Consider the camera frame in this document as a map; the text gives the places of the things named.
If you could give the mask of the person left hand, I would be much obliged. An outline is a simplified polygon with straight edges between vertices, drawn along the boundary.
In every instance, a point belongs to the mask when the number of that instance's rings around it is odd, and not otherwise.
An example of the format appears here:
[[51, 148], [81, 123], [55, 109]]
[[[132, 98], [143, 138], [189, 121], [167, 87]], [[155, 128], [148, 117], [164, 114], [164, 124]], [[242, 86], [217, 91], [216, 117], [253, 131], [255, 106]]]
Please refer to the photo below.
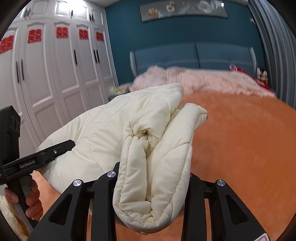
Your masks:
[[[22, 219], [15, 207], [15, 204], [18, 204], [19, 202], [18, 196], [6, 187], [4, 189], [4, 197], [12, 213], [18, 221], [21, 221]], [[26, 198], [26, 204], [29, 206], [29, 208], [25, 211], [26, 216], [32, 220], [40, 220], [43, 216], [44, 210], [40, 201], [40, 191], [38, 189], [37, 182], [33, 178], [31, 178], [31, 192]]]

